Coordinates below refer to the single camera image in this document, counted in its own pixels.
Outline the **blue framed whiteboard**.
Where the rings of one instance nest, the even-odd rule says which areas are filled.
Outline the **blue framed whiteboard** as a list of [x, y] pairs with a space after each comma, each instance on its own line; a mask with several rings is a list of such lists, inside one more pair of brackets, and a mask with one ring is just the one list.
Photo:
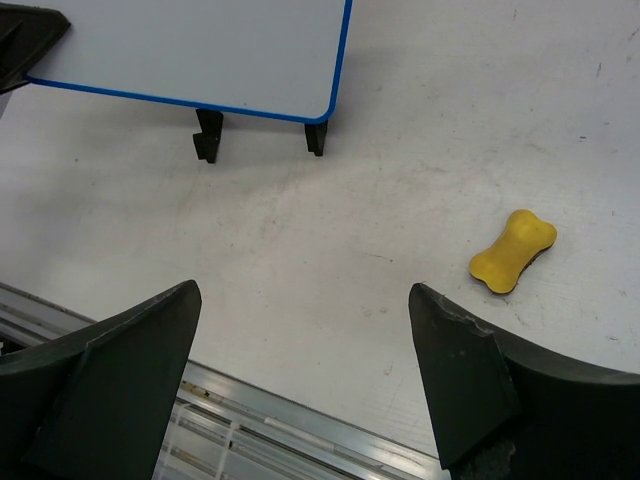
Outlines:
[[348, 1], [55, 1], [70, 30], [33, 83], [298, 123], [336, 105]]

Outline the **yellow whiteboard eraser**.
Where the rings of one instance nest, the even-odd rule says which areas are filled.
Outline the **yellow whiteboard eraser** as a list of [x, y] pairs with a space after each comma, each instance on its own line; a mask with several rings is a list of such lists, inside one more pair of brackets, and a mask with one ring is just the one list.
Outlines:
[[521, 274], [556, 242], [557, 229], [532, 211], [519, 209], [506, 221], [505, 228], [487, 249], [474, 255], [469, 273], [494, 294], [506, 295], [518, 284]]

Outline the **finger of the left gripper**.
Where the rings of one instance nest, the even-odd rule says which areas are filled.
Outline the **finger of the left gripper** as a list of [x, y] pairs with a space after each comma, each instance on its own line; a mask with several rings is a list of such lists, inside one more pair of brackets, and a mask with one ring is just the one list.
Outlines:
[[59, 11], [1, 4], [1, 92], [29, 83], [26, 76], [65, 35], [71, 23]]

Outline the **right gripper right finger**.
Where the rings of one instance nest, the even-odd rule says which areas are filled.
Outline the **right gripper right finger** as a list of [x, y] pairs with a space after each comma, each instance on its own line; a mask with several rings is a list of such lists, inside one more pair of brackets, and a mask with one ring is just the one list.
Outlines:
[[452, 478], [638, 478], [638, 375], [539, 346], [422, 283], [408, 307], [439, 462]]

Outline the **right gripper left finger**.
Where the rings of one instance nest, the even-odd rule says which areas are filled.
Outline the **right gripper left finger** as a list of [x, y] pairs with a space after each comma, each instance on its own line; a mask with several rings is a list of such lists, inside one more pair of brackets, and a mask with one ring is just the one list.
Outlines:
[[201, 305], [197, 283], [184, 281], [2, 356], [2, 478], [151, 478]]

